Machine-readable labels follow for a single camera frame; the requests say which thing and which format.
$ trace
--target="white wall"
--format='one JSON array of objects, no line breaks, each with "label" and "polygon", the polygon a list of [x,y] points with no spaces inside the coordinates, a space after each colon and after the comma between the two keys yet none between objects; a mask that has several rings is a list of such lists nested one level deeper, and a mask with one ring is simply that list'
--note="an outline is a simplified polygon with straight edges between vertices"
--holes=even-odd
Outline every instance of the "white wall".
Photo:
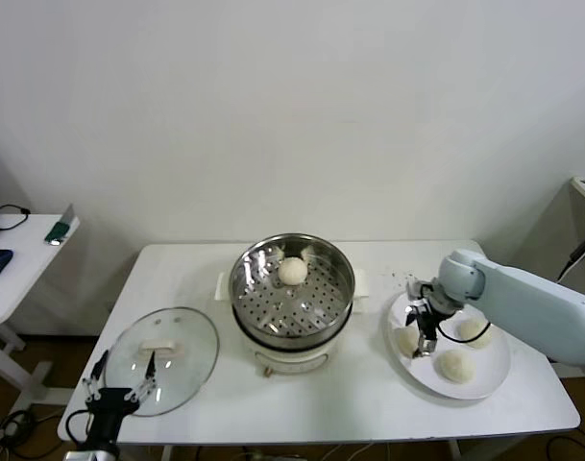
[{"label": "white wall", "polygon": [[24,331],[97,331],[150,242],[468,237],[507,261],[574,174],[585,0],[0,0],[0,202],[83,218]]}]

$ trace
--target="glass lid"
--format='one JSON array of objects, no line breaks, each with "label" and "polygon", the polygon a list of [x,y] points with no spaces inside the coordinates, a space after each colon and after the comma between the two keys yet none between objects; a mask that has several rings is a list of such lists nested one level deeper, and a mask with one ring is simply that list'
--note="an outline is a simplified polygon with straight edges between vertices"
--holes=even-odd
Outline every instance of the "glass lid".
[{"label": "glass lid", "polygon": [[104,371],[105,384],[135,388],[153,351],[158,386],[136,416],[161,415],[194,397],[215,367],[219,336],[209,317],[191,307],[152,312],[117,339]]}]

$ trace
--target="power cord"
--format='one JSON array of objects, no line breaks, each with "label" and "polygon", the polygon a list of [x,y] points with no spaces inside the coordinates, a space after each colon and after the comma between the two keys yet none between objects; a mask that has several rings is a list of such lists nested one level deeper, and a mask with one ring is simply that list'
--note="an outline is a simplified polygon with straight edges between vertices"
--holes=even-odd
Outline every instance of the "power cord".
[{"label": "power cord", "polygon": [[343,447],[343,445],[337,445],[334,449],[330,449],[324,456],[320,458],[320,461],[326,461],[329,456],[335,453],[338,449]]},{"label": "power cord", "polygon": [[13,204],[5,204],[5,205],[0,206],[0,209],[4,209],[4,208],[18,209],[21,212],[21,214],[23,214],[23,219],[21,221],[19,221],[18,223],[13,224],[12,226],[8,226],[7,228],[0,228],[0,232],[1,231],[11,231],[12,229],[18,228],[25,221],[27,221],[27,219],[30,217],[30,214],[32,214],[32,212],[24,206],[13,205]]},{"label": "power cord", "polygon": [[561,270],[557,283],[561,283],[563,279],[570,273],[570,271],[583,259],[585,258],[585,240],[572,252],[570,260],[566,263],[564,268]]},{"label": "power cord", "polygon": [[77,446],[80,445],[81,442],[79,442],[79,440],[72,433],[72,429],[70,429],[70,422],[72,421],[72,418],[79,415],[84,415],[85,413],[89,413],[89,410],[87,410],[86,408],[84,408],[83,410],[76,410],[70,413],[68,417],[65,419],[65,431],[68,434],[68,437],[70,437],[70,440],[74,442],[74,445]]},{"label": "power cord", "polygon": [[[6,453],[7,461],[11,454],[21,459],[38,460],[53,453],[63,445],[63,441],[36,456],[21,453],[16,448],[27,442],[38,425],[55,418],[61,418],[60,410],[39,420],[36,419],[34,413],[30,410],[18,410],[8,415],[0,423],[0,455]],[[9,434],[7,429],[11,425],[14,425],[14,431]]]},{"label": "power cord", "polygon": [[[580,432],[580,434],[582,434],[585,437],[585,431],[582,430],[580,427],[577,427],[576,430],[578,432]],[[546,443],[546,458],[548,461],[554,461],[554,458],[552,458],[552,455],[550,453],[550,449],[552,448],[552,446],[554,445],[555,442],[559,441],[559,440],[563,440],[563,441],[567,441],[570,443],[573,443],[575,445],[578,445],[579,447],[581,447],[582,449],[585,450],[585,445],[580,442],[579,440],[574,439],[573,437],[567,436],[567,435],[556,435],[554,437],[551,437],[548,442]]]},{"label": "power cord", "polygon": [[350,457],[346,460],[346,461],[352,461],[354,458],[357,457],[357,455],[359,455],[360,453],[362,453],[363,451],[369,449],[370,447],[372,447],[373,445],[375,445],[375,442],[372,442],[371,444],[367,444],[365,445],[362,449],[357,449],[354,453],[352,453],[350,455]]}]

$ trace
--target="white plate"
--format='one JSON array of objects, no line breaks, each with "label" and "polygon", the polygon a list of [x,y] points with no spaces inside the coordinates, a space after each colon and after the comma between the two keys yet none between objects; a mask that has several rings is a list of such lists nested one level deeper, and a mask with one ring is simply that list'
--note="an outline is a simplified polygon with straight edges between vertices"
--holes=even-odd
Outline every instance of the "white plate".
[{"label": "white plate", "polygon": [[[395,339],[395,328],[405,326],[409,299],[406,294],[399,296],[390,307],[386,316],[386,338],[391,346],[391,353],[402,363],[405,369],[426,387],[447,397],[461,400],[483,399],[493,394],[503,383],[510,371],[510,350],[503,332],[491,326],[493,339],[483,349],[474,349],[465,344],[457,344],[444,338],[437,332],[437,347],[429,357],[408,358],[401,353]],[[449,336],[458,338],[457,327],[461,322],[471,319],[484,319],[479,310],[466,305],[465,308],[450,319],[441,323],[442,330]],[[475,377],[465,384],[457,384],[441,376],[436,367],[440,353],[459,349],[467,352],[475,362]]]}]

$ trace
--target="table leg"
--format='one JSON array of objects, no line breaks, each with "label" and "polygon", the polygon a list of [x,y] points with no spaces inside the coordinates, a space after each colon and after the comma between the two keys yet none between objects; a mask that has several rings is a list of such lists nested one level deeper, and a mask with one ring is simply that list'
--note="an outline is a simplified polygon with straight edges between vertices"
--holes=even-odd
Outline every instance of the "table leg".
[{"label": "table leg", "polygon": [[458,444],[455,440],[448,440],[448,442],[451,448],[452,459],[455,461],[490,461],[498,457],[500,454],[505,453],[526,438],[527,435],[517,435],[514,437],[495,437],[486,439],[463,454],[460,453]]},{"label": "table leg", "polygon": [[164,445],[164,449],[161,452],[161,458],[159,461],[170,461],[170,457],[173,454],[172,445]]},{"label": "table leg", "polygon": [[34,397],[42,397],[45,389],[32,375],[0,350],[0,376],[21,391],[29,392]]},{"label": "table leg", "polygon": [[4,324],[0,325],[0,339],[7,345],[12,345],[13,350],[23,351],[25,349],[25,342]]}]

